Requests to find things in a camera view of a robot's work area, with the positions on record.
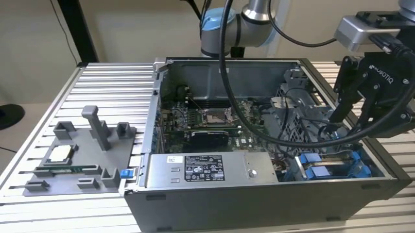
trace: warning sticker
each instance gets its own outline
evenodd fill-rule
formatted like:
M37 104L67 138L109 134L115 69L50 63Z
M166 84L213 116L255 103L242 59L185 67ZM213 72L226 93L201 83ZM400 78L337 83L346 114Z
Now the warning sticker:
M187 182L225 181L225 172L222 155L185 157L185 180Z

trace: blue latch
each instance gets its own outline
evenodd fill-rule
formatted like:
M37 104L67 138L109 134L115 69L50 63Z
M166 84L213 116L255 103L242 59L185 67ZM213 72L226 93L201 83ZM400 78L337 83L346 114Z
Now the blue latch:
M306 170L306 175L310 180L323 179L330 177L330 172L325 166L313 166Z
M122 170L119 176L122 179L131 179L135 177L135 171L131 169L125 169Z
M318 153L302 153L299 157L302 164L322 162L322 158Z

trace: metal frame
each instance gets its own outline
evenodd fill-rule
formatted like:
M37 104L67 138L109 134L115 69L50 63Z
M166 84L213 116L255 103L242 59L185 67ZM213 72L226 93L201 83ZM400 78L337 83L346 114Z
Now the metal frame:
M122 69L129 64L113 64ZM313 66L325 77L326 81L333 86L339 72L339 66L334 62L314 62ZM93 87L86 83L101 83L101 87ZM117 111L119 119L126 120L131 114L139 114L142 107L121 107L125 112L121 112L119 107L114 104L115 101L126 103L131 100L133 93L137 92L138 86L133 86L138 82L137 79L130 79L129 75L115 76L111 79L103 80L99 77L89 76L77 81L75 88L65 88L50 107L47 114L41 120L39 125L29 140L25 143L22 151L17 155L15 163L21 160L18 157L23 156L23 160L11 164L9 170L19 166L21 170L27 167L27 158L39 158L45 154L43 149L30 149L26 147L31 144L45 144L43 140L49 138L47 131L42 127L45 121L55 117L73 117L75 109L59 109L57 106L63 99L66 104L77 101L95 100L98 95L103 97L102 101L109 102L109 111ZM362 103L358 103L354 112L361 113ZM394 198L389 200L378 200L372 202L348 221L311 223L286 225L278 227L246 229L246 232L253 233L277 233L277 232L333 232L342 231L345 233L378 233L378 232L414 232L415 229L415 131L409 131L393 138L381 138L385 149L398 161L401 167L409 173L414 182L405 188ZM141 163L141 156L133 156L130 165L138 166ZM0 177L3 180L7 177L5 173ZM107 195L61 195L50 198L26 198L23 196L2 197L0 198L0 232L77 232L90 233L98 231L106 232L141 232L137 221L131 214L126 200L119 194Z

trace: wires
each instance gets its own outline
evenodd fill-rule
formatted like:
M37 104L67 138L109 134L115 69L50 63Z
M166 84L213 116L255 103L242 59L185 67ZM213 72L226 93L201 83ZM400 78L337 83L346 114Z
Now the wires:
M277 32L287 39L290 40L293 43L295 43L297 45L301 45L301 46L305 46L305 47L310 47L310 48L317 48L317 47L321 47L321 46L325 46L325 45L329 45L331 44L333 42L337 41L335 38L322 42L322 43L317 43L317 44L309 44L309 43L303 43L298 40L295 40L294 38L291 38L278 27L278 25L275 24L275 21L273 20L273 14L271 14L271 0L269 0L269 8L267 8L267 11L269 11L269 18L271 19L270 22L271 22L271 25L274 27L274 29L277 30Z
M73 57L74 57L74 60L75 60L75 65L78 65L78 61L77 61L77 58L75 58L75 55L74 55L74 51L73 51L73 48L71 48L71 44L70 44L69 34L67 34L65 26L63 26L63 24L61 22L61 19L59 19L58 13L57 13L57 9L55 9L55 5L54 5L53 0L50 0L50 2L51 2L54 13L55 13L55 16L57 16L57 19L58 19L58 22L59 22L59 26L61 26L65 34L66 34L67 45L69 45L69 48L70 48L70 51L71 51L71 54L73 54Z
M14 152L14 153L18 153L18 151L15 151L15 150L11 150L11 149L9 149L9 148L5 148L5 147L0 147L0 149L3 149L3 150L7 150L7 151L10 151L10 152Z
M303 143L303 142L293 142L293 141L286 141L286 140L279 140L278 138L274 138L265 134L262 131L259 131L255 126L249 122L246 119L242 110L238 108L238 102L237 98L231 89L231 84L230 84L230 79L229 79L229 73L227 73L227 64L226 64L226 37L227 37L227 18L230 16L230 11L231 11L231 5L233 5L233 0L226 1L226 6L225 6L225 11L222 15L222 21L221 21L221 33L219 33L219 68L221 68L221 76L222 76L222 81L225 85L225 89L227 92L227 96L234 108L234 111L237 115L239 116L241 122L246 126L246 128L262 139L281 144L282 146L287 147L297 147L297 148L322 148L322 147L330 147L330 146L338 146L346 143L356 142L361 140L364 137L370 135L374 131L380 129L380 127L384 126L388 121L396 116L396 114L406 107L408 103L410 100L414 98L415 94L415 80L414 80L414 75L415 75L415 54L412 51L404 51L400 53L400 57L404 57L409 63L412 64L409 67L412 68L412 76L410 76L410 83L408 84L408 89L405 93L400 96L400 102L393 106L393 109L389 111L389 113L377 121L374 122L368 128L357 132L356 134L348 135L342 138L338 138L335 140L329 140L325 142L311 142L311 143Z

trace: slotted aluminum surface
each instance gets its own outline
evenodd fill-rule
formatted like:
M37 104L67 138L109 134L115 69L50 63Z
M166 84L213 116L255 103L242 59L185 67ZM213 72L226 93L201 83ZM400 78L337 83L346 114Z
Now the slotted aluminum surface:
M339 66L334 62L314 62L314 66L334 85ZM47 124L42 126L39 133L35 132L38 135L27 145L26 153L22 148L17 155L23 154L0 191L0 232L139 232L127 203L118 194L34 198L22 196L22 185L31 177L31 174L25 172L34 169L47 152L47 146L54 140L53 126L59 120L73 120L78 127L86 127L87 123L81 117L86 104L97 104L101 107L101 118L107 120L110 125L119 121L130 121L138 127L131 163L138 162L153 87L151 64L91 64L87 69L75 73L75 76L75 81L69 84L67 93L61 94L63 100L57 103L57 110L51 109ZM361 106L362 104L358 104L354 109L357 114L361 113ZM415 132L410 131L380 141L415 180ZM349 221L217 232L415 232L415 182L390 200L369 204Z

